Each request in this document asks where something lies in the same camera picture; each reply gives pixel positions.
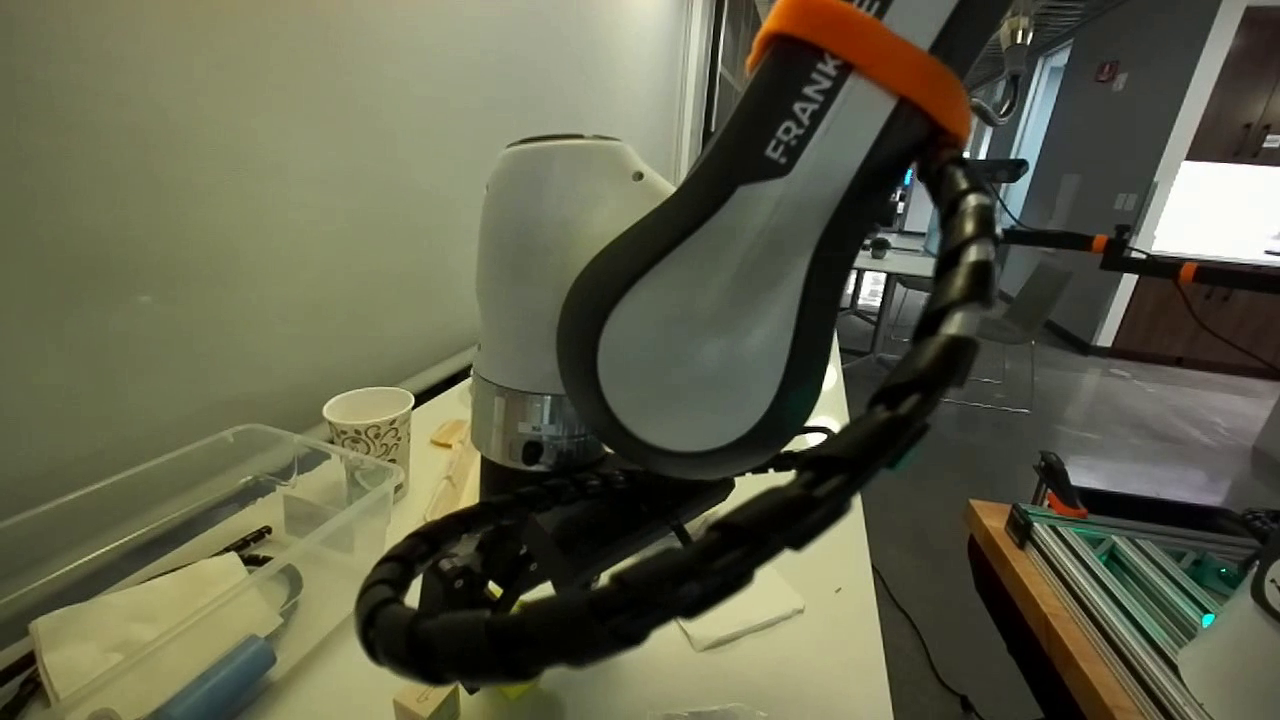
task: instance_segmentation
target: robotic arm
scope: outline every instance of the robotic arm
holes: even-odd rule
[[[922,437],[994,283],[991,202],[955,152],[969,102],[950,73],[999,17],[1004,0],[779,0],[752,88],[681,187],[602,136],[502,152],[479,229],[479,503],[369,574],[355,624],[376,666],[496,683],[624,654],[814,540]],[[945,214],[916,350],[862,417],[790,455],[845,275],[912,165]],[[796,479],[599,580],[756,470]],[[512,613],[543,580],[556,596]]]

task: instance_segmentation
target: white table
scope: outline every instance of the white table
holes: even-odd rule
[[[848,421],[835,356],[812,417],[826,428]],[[411,479],[391,536],[409,534],[411,507],[428,503],[446,454],[422,437],[452,417],[469,417],[469,388],[452,388],[415,414]],[[776,477],[745,479],[728,503],[766,483]],[[853,503],[826,536],[800,555],[779,555],[776,568],[805,596],[805,613],[776,627],[713,654],[694,654],[681,627],[659,627],[643,650],[617,662],[574,672],[556,667],[519,692],[487,687],[469,695],[464,720],[665,720],[701,710],[749,710],[766,720],[891,717],[862,507]],[[362,662],[352,624],[343,624],[257,713],[391,717],[399,687],[404,682]]]

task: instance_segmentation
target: coiled black cable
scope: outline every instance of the coiled black cable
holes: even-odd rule
[[[428,615],[409,610],[404,592],[445,549],[543,507],[624,492],[632,479],[620,470],[591,470],[452,513],[404,536],[369,574],[355,600],[362,654],[428,683],[531,682],[551,666],[591,666],[635,650],[667,619],[709,613],[752,583],[758,565],[832,529],[853,497],[922,437],[945,393],[965,385],[977,360],[977,322],[994,291],[991,202],[969,181],[958,158],[931,158],[921,175],[945,218],[945,248],[912,351],[880,385],[862,417],[796,455],[790,483],[752,497],[688,549],[635,560],[582,596],[531,600],[519,613],[464,610]]]

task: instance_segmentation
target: wall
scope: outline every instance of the wall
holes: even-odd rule
[[[1150,232],[1155,232],[1155,222],[1168,203],[1168,187],[1170,187],[1170,175],[1174,170],[1182,165],[1190,140],[1195,140],[1195,128],[1199,128],[1199,115],[1206,107],[1206,97],[1215,88],[1215,77],[1233,51],[1233,40],[1235,40],[1235,25],[1245,17],[1245,8],[1280,8],[1280,0],[1218,0],[1215,17],[1213,17],[1213,27],[1206,27],[1206,40],[1205,40],[1205,51],[1199,51],[1199,65],[1190,73],[1190,86],[1182,93],[1182,104],[1174,113],[1174,124],[1168,134],[1168,145],[1165,145],[1165,158],[1161,158],[1161,170],[1155,170],[1155,187],[1150,187],[1150,203],[1147,203],[1147,218],[1143,218],[1143,229],[1134,238],[1140,248],[1150,248]],[[1125,308],[1133,301],[1133,287],[1134,287],[1134,275],[1125,275],[1120,287],[1117,287],[1117,301],[1095,332],[1095,343],[1101,350],[1113,350],[1117,332],[1120,332],[1120,322],[1125,322]]]
[[[709,0],[0,3],[0,515],[473,343],[496,152],[694,152]]]
[[[991,128],[991,158],[1021,158],[1028,161],[1028,174],[1015,183],[999,187],[999,229],[1021,226],[1024,202],[1037,181],[1040,150],[1048,136],[1048,122],[1055,113],[1055,97],[1068,73],[1068,44],[1052,44],[1037,58],[1028,86],[1021,88],[1015,113]],[[1030,248],[999,248],[999,291],[1015,296],[1028,275],[1037,273],[1042,251]]]
[[[1024,226],[1095,232],[1140,222],[1213,17],[1215,0],[1129,0],[1071,40]],[[1125,86],[1095,86],[1109,62],[1125,67]],[[1052,322],[1095,342],[1120,275],[1095,273],[1092,255],[1052,261],[1071,270]]]

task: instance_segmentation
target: white cloth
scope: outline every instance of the white cloth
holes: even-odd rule
[[[114,717],[147,717],[226,657],[243,635],[267,635],[281,627],[281,613],[261,588],[246,583],[226,596],[243,580],[246,568],[240,555],[213,555],[32,619],[49,700],[63,704],[70,692],[128,662],[135,667],[114,676],[83,713],[111,710]]]

